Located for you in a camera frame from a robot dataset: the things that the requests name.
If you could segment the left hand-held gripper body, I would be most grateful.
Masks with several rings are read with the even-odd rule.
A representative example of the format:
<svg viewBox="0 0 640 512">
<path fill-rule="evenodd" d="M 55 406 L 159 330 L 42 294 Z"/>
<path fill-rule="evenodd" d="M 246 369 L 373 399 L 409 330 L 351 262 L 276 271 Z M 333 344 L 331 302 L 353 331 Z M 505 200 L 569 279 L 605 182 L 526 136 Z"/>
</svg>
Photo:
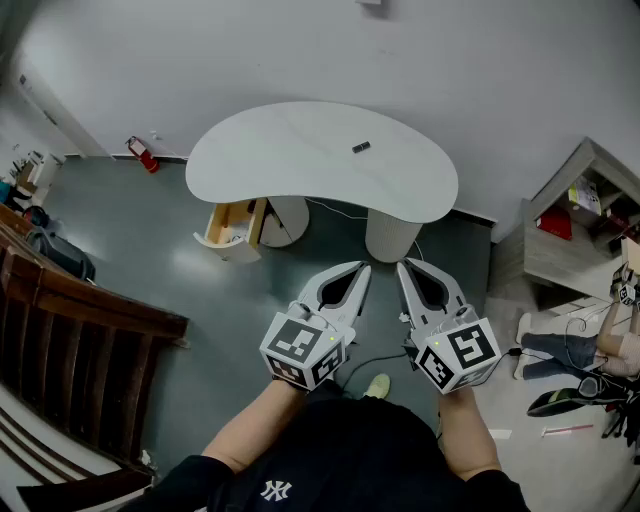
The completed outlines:
<svg viewBox="0 0 640 512">
<path fill-rule="evenodd" d="M 354 339 L 353 327 L 294 301 L 275 315 L 259 351 L 273 377 L 310 392 L 346 362 Z"/>
</svg>

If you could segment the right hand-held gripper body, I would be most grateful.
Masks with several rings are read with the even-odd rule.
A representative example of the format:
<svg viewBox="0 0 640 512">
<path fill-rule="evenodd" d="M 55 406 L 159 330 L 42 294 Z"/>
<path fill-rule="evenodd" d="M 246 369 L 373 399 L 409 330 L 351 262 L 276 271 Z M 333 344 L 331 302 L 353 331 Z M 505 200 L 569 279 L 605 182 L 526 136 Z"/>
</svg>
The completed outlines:
<svg viewBox="0 0 640 512">
<path fill-rule="evenodd" d="M 410 332 L 403 348 L 414 370 L 420 370 L 442 394 L 478 384 L 501 358 L 487 318 L 464 304 L 437 326 Z"/>
</svg>

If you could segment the person's left forearm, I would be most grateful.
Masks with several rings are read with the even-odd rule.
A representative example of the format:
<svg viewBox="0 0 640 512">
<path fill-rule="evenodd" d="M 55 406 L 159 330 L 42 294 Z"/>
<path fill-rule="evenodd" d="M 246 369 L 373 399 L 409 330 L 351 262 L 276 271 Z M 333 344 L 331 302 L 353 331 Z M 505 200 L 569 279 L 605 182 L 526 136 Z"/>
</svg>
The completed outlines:
<svg viewBox="0 0 640 512">
<path fill-rule="evenodd" d="M 273 445 L 305 401 L 304 391 L 273 380 L 216 434 L 202 456 L 242 472 Z"/>
</svg>

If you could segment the person's right forearm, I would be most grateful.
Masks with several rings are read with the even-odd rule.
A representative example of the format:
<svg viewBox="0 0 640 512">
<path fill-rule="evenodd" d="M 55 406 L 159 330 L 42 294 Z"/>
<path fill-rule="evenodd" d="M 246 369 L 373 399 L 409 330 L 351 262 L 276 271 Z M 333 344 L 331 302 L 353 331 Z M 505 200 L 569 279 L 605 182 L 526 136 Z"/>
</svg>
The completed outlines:
<svg viewBox="0 0 640 512">
<path fill-rule="evenodd" d="M 481 416 L 472 387 L 439 399 L 441 444 L 451 471 L 468 481 L 475 475 L 501 470 L 494 439 Z"/>
</svg>

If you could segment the white kidney-shaped table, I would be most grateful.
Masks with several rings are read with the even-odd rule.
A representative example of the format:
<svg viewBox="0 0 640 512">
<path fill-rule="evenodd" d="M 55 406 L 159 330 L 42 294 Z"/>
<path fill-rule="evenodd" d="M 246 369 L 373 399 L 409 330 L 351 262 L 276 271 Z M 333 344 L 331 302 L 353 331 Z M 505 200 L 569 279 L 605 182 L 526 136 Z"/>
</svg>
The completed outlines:
<svg viewBox="0 0 640 512">
<path fill-rule="evenodd" d="M 358 154 L 352 147 L 368 141 Z M 458 195 L 449 156 L 413 128 L 364 108 L 285 102 L 245 110 L 206 132 L 186 165 L 191 193 L 209 203 L 315 197 L 368 211 L 373 258 L 404 258 L 425 224 Z"/>
</svg>

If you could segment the person's pale shoe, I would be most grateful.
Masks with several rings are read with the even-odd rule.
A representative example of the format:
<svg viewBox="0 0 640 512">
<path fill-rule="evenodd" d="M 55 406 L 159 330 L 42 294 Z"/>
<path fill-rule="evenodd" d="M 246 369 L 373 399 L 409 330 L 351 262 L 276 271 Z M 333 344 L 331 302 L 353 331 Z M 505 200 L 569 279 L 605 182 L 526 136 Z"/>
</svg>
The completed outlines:
<svg viewBox="0 0 640 512">
<path fill-rule="evenodd" d="M 363 393 L 363 396 L 384 400 L 389 395 L 390 388 L 390 377 L 384 373 L 378 374 L 372 379 L 367 390 Z"/>
</svg>

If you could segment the black green device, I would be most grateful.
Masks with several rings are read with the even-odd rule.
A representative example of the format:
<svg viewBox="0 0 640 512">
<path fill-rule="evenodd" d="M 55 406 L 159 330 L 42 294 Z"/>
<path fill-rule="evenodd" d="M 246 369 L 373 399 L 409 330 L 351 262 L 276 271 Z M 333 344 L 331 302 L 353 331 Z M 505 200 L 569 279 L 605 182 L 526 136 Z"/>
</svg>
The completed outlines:
<svg viewBox="0 0 640 512">
<path fill-rule="evenodd" d="M 528 408 L 529 417 L 551 417 L 593 405 L 603 391 L 601 381 L 593 376 L 585 377 L 577 388 L 549 391 L 538 397 Z"/>
</svg>

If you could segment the grey wooden shelf unit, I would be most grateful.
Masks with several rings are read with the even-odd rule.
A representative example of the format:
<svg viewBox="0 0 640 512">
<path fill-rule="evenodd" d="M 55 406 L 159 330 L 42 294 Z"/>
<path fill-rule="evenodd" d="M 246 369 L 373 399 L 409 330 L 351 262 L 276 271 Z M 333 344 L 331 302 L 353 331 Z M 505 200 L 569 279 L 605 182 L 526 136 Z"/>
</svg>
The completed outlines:
<svg viewBox="0 0 640 512">
<path fill-rule="evenodd" d="M 571 187 L 581 180 L 594 185 L 601 205 L 599 216 L 569 200 Z M 553 206 L 568 213 L 570 240 L 536 226 Z M 620 253 L 611 246 L 623 235 L 614 222 L 603 225 L 608 209 L 620 212 L 630 226 L 640 223 L 640 177 L 586 137 L 523 207 L 525 273 L 545 285 L 608 300 L 612 274 L 621 265 Z"/>
</svg>

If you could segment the person's black clothing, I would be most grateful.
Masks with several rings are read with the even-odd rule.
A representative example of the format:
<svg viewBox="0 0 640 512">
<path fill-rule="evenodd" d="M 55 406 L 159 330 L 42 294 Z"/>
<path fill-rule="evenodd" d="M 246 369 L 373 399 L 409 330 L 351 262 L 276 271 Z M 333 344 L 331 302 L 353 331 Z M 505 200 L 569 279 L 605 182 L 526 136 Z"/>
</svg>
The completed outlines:
<svg viewBox="0 0 640 512">
<path fill-rule="evenodd" d="M 530 510 L 502 468 L 468 481 L 454 474 L 441 429 L 386 399 L 346 398 L 327 381 L 242 472 L 191 455 L 120 512 Z"/>
</svg>

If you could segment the red flat box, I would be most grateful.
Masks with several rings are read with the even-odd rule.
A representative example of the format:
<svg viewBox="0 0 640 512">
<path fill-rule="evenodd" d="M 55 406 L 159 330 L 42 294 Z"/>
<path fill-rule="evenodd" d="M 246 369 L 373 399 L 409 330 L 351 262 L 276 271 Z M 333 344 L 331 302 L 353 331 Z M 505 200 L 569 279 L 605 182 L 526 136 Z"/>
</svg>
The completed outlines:
<svg viewBox="0 0 640 512">
<path fill-rule="evenodd" d="M 571 218 L 569 213 L 558 206 L 551 206 L 535 221 L 538 229 L 564 240 L 572 239 Z"/>
</svg>

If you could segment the pink white stick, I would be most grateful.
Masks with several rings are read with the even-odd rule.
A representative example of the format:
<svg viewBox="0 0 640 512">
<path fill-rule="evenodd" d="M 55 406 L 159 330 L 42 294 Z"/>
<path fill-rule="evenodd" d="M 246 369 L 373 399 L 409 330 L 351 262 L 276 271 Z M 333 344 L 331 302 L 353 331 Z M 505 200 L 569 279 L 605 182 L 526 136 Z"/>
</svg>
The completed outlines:
<svg viewBox="0 0 640 512">
<path fill-rule="evenodd" d="M 542 432 L 542 437 L 554 436 L 554 435 L 567 435 L 572 434 L 574 432 L 592 429 L 594 427 L 593 424 L 579 424 L 579 425 L 571 425 L 571 426 L 563 426 L 563 427 L 545 427 Z"/>
</svg>

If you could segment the yellow box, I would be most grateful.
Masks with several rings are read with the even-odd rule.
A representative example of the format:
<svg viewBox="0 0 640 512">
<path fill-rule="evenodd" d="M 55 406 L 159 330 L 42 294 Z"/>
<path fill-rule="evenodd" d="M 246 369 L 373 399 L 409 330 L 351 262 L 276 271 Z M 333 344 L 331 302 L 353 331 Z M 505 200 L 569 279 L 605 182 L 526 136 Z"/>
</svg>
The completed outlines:
<svg viewBox="0 0 640 512">
<path fill-rule="evenodd" d="M 596 216 L 601 215 L 601 203 L 593 182 L 581 176 L 569 187 L 567 194 L 573 210 L 584 210 Z"/>
</svg>

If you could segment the black metal stand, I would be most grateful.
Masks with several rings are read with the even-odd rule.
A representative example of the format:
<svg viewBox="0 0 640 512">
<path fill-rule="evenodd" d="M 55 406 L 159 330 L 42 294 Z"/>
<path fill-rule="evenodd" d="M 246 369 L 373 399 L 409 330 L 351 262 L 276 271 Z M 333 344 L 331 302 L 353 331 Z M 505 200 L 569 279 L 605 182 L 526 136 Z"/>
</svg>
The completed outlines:
<svg viewBox="0 0 640 512">
<path fill-rule="evenodd" d="M 605 411 L 611 413 L 611 418 L 601 438 L 624 437 L 627 446 L 633 448 L 633 464 L 640 467 L 640 392 L 634 392 L 624 402 L 606 405 Z"/>
</svg>

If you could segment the brown wooden stair railing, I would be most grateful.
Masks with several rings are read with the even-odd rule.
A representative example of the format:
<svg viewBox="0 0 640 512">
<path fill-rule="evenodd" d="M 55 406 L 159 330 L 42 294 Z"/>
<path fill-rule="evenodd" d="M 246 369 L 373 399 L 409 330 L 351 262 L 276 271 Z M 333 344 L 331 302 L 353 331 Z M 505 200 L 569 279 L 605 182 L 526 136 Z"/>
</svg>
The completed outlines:
<svg viewBox="0 0 640 512">
<path fill-rule="evenodd" d="M 128 466 L 161 349 L 187 318 L 83 281 L 37 253 L 0 204 L 0 384 L 59 432 Z"/>
</svg>

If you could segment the red fire extinguisher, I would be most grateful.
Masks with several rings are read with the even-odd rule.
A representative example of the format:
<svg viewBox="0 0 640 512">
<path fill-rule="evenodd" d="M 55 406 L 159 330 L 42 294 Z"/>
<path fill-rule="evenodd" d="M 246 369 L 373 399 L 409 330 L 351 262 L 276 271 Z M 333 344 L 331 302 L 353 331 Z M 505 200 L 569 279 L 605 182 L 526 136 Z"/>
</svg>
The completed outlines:
<svg viewBox="0 0 640 512">
<path fill-rule="evenodd" d="M 158 160 L 152 155 L 145 143 L 136 136 L 131 136 L 126 141 L 129 152 L 150 174 L 159 169 Z"/>
</svg>

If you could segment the black bulky bag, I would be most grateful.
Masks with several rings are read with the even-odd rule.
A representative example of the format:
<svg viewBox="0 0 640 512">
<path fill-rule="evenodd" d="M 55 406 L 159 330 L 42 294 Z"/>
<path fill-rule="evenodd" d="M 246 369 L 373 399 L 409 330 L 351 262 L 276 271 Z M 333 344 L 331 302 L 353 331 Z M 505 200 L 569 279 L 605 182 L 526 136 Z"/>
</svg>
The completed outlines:
<svg viewBox="0 0 640 512">
<path fill-rule="evenodd" d="M 66 239 L 36 227 L 27 234 L 26 242 L 34 251 L 74 277 L 84 281 L 95 280 L 96 269 L 93 262 L 84 251 Z"/>
</svg>

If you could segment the red and black helmet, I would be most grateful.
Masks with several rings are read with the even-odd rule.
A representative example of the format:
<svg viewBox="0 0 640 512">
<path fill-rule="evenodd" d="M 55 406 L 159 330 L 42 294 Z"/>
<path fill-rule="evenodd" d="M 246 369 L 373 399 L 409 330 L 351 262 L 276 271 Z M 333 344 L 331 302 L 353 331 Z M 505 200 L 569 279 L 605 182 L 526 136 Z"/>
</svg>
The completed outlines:
<svg viewBox="0 0 640 512">
<path fill-rule="evenodd" d="M 33 226 L 46 229 L 50 222 L 50 216 L 46 211 L 38 205 L 32 205 L 26 208 L 22 217 Z"/>
</svg>

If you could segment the white carton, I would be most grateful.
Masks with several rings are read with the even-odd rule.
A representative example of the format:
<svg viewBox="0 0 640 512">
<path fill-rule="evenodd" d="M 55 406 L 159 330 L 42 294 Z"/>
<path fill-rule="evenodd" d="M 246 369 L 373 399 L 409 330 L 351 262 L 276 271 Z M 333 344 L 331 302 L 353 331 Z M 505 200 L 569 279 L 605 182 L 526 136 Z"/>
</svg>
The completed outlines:
<svg viewBox="0 0 640 512">
<path fill-rule="evenodd" d="M 59 158 L 49 152 L 44 155 L 36 151 L 31 152 L 30 162 L 33 164 L 33 168 L 27 181 L 36 188 L 49 188 L 57 170 L 63 165 Z"/>
</svg>

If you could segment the white curved staircase side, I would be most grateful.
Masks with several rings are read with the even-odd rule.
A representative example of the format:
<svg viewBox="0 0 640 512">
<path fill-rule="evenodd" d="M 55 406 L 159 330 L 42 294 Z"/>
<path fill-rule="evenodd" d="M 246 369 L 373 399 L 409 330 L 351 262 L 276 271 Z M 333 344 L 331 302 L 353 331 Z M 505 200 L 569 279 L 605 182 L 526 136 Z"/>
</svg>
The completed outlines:
<svg viewBox="0 0 640 512">
<path fill-rule="evenodd" d="M 0 384 L 0 509 L 111 512 L 152 480 L 57 430 Z"/>
</svg>

